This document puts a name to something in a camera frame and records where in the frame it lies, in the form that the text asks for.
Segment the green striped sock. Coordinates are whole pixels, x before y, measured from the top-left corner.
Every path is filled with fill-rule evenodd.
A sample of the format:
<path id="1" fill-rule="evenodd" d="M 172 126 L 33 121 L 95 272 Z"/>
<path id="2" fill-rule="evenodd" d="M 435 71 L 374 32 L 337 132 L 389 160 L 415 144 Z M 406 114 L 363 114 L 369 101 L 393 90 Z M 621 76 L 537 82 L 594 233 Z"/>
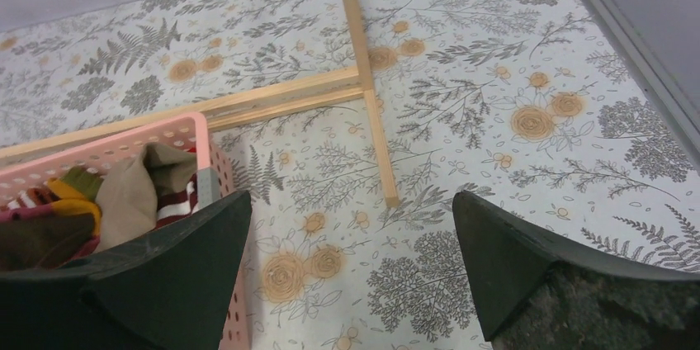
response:
<path id="1" fill-rule="evenodd" d="M 70 168 L 59 180 L 89 201 L 95 201 L 103 184 L 103 178 L 98 173 L 92 173 L 83 167 Z"/>

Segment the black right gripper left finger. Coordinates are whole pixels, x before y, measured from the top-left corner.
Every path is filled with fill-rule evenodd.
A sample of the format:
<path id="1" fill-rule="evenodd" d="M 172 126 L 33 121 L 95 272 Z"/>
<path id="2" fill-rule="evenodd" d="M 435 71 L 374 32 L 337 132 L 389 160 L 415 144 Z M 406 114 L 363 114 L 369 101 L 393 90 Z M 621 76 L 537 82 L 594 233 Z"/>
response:
<path id="1" fill-rule="evenodd" d="M 1 275 L 4 349 L 247 349 L 248 192 L 55 269 Z"/>

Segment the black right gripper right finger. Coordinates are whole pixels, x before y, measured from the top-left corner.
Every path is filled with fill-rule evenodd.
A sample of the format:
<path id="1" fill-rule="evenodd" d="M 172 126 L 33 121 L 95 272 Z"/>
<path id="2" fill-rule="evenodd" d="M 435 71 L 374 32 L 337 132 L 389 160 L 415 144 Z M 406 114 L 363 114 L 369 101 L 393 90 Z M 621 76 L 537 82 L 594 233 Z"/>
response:
<path id="1" fill-rule="evenodd" d="M 493 348 L 698 348 L 698 275 L 598 251 L 469 191 L 452 214 Z"/>

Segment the pink plastic basket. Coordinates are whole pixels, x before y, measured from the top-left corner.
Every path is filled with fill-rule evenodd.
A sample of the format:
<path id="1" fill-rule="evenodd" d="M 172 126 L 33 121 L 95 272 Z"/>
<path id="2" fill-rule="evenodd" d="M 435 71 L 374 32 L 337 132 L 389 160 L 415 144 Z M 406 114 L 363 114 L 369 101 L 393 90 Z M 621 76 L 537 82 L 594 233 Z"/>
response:
<path id="1" fill-rule="evenodd" d="M 39 186 L 72 167 L 104 175 L 122 159 L 136 157 L 149 143 L 195 152 L 200 210 L 237 192 L 231 163 L 210 137 L 206 118 L 199 113 L 189 113 L 7 166 L 1 171 L 1 200 L 8 202 L 19 192 Z"/>

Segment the dark brown sock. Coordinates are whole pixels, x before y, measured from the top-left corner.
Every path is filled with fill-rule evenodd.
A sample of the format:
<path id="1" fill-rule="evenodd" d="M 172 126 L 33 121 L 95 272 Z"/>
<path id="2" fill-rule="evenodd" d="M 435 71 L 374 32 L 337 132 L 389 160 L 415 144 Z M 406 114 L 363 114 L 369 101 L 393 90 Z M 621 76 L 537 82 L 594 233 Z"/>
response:
<path id="1" fill-rule="evenodd" d="M 93 237 L 90 215 L 14 220 L 1 224 L 1 270 L 55 268 L 74 257 Z"/>

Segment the wooden clothes rack frame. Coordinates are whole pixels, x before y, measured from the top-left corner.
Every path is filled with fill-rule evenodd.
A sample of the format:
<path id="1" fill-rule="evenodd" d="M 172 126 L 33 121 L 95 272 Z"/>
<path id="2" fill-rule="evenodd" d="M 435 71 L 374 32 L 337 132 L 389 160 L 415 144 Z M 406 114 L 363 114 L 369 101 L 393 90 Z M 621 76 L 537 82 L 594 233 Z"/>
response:
<path id="1" fill-rule="evenodd" d="M 356 61 L 352 67 L 7 147 L 1 151 L 1 162 L 9 166 L 20 158 L 33 157 L 41 153 L 48 154 L 68 147 L 84 146 L 90 141 L 104 140 L 109 135 L 193 112 L 201 113 L 207 119 L 209 130 L 216 132 L 238 125 L 361 99 L 367 110 L 385 203 L 389 207 L 397 207 L 400 197 L 376 98 L 361 4 L 359 0 L 343 0 L 343 10 Z"/>

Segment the grey sock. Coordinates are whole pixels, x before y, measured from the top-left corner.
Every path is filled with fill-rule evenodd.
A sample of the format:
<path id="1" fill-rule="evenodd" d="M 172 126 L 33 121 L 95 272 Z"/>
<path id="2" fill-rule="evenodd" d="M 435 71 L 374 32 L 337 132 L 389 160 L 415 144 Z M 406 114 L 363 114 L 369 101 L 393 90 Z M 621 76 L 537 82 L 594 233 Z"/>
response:
<path id="1" fill-rule="evenodd" d="M 145 145 L 105 176 L 96 203 L 102 210 L 98 252 L 186 218 L 199 208 L 197 158 L 165 144 Z"/>
<path id="2" fill-rule="evenodd" d="M 1 206 L 1 211 L 34 208 L 48 205 L 57 200 L 56 195 L 47 187 L 30 187 L 19 192 L 15 198 Z"/>

